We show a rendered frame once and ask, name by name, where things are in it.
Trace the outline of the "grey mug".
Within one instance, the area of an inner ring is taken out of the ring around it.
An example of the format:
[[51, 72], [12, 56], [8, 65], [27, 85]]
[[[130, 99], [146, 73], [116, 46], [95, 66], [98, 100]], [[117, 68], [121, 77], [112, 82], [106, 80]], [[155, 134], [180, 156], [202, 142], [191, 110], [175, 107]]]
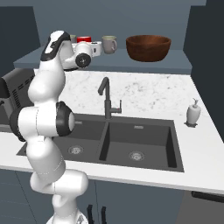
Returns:
[[103, 36], [102, 48], [106, 54], [112, 54], [117, 49], [116, 36]]

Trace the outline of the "brown wooden bowl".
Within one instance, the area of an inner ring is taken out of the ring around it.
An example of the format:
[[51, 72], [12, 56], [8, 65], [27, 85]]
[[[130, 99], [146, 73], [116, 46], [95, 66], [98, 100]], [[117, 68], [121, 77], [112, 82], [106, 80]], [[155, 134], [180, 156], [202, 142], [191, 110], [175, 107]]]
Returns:
[[140, 62], [163, 60], [170, 50], [172, 41], [159, 35], [135, 35], [126, 38], [126, 49], [131, 59]]

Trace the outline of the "white soap dispenser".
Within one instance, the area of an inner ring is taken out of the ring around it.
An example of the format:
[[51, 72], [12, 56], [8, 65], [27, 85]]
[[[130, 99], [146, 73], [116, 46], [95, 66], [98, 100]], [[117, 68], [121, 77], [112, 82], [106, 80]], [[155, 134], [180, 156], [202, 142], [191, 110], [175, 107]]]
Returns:
[[198, 100], [194, 100], [194, 104], [190, 105], [186, 111], [186, 122], [188, 127], [195, 128], [197, 121], [200, 118], [201, 107], [198, 105]]

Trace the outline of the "black toaster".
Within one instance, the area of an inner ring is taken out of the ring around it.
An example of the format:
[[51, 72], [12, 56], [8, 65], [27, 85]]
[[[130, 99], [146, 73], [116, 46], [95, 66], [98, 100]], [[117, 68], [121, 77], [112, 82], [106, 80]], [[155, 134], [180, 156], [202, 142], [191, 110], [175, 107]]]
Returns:
[[9, 120], [15, 109], [33, 105], [28, 88], [34, 76], [30, 68], [15, 68], [0, 78], [0, 132], [11, 133]]

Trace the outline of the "red cup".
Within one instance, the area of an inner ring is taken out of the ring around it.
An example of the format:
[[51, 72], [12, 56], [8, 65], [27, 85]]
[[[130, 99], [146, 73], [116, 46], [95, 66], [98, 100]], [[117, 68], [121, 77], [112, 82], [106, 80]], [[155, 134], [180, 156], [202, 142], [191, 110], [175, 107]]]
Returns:
[[82, 37], [77, 37], [77, 43], [80, 42], [92, 42], [92, 39], [90, 36], [82, 36]]

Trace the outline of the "blue-grey cabinet shelf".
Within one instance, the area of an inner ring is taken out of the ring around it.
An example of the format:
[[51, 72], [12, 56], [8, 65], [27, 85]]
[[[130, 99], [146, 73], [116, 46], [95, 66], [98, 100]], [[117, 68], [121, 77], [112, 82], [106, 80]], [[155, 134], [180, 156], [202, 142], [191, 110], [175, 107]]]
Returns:
[[[14, 62], [15, 68], [39, 68], [42, 63], [40, 55], [43, 47], [26, 54]], [[59, 62], [50, 60], [43, 62], [43, 68], [55, 68]], [[159, 62], [139, 62], [130, 58], [125, 49], [117, 49], [113, 54], [102, 53], [93, 57], [84, 71], [145, 73], [145, 74], [190, 74], [192, 65], [182, 50], [170, 50], [166, 57]]]

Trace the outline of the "blue-grey base cupboard door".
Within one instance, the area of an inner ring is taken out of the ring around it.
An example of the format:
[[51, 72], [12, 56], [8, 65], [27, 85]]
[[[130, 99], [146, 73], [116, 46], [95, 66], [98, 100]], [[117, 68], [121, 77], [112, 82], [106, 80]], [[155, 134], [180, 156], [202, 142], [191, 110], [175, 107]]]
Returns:
[[34, 192], [30, 172], [0, 169], [0, 224], [46, 224], [52, 195]]
[[176, 189], [99, 180], [95, 186], [107, 224], [175, 224], [184, 195]]

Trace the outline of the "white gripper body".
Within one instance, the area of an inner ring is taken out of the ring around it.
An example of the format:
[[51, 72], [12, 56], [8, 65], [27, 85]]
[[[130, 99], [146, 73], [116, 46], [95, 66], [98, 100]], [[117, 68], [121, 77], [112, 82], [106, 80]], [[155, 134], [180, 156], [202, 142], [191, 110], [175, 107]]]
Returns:
[[90, 46], [92, 48], [92, 55], [93, 56], [100, 56], [102, 53], [102, 42], [101, 41], [95, 41], [95, 42], [91, 42]]

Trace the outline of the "dark blue cabinet door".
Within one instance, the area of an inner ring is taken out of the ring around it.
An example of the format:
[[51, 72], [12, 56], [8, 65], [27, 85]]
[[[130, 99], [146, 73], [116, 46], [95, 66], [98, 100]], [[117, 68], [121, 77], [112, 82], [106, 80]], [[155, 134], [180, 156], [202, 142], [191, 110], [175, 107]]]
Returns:
[[40, 47], [31, 6], [0, 6], [0, 77], [14, 69], [14, 62]]
[[224, 0], [192, 6], [184, 52], [192, 64], [192, 79], [224, 141]]

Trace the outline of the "dark grey double sink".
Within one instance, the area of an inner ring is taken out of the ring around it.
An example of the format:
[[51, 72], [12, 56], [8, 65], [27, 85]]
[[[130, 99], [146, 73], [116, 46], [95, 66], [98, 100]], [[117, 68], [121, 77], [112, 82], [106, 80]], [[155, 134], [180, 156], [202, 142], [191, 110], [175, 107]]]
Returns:
[[184, 170], [172, 120], [75, 116], [69, 136], [53, 139], [65, 160], [169, 172]]

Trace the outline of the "black sink tap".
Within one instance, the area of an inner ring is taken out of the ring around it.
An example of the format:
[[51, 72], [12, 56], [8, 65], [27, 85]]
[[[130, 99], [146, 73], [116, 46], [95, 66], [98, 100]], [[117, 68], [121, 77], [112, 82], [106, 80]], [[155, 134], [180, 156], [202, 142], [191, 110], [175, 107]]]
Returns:
[[101, 85], [98, 88], [98, 94], [99, 95], [105, 94], [104, 110], [106, 119], [110, 119], [113, 113], [117, 114], [122, 113], [122, 106], [119, 106], [118, 108], [113, 108], [111, 106], [108, 77], [104, 77], [103, 80], [101, 81]]

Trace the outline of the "grey dishwasher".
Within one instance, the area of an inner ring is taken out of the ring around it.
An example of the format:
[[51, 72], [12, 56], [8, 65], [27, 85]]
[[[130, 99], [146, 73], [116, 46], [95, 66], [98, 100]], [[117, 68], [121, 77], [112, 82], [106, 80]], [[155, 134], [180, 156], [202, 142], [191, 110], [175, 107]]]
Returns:
[[194, 198], [185, 191], [175, 224], [224, 224], [224, 203]]

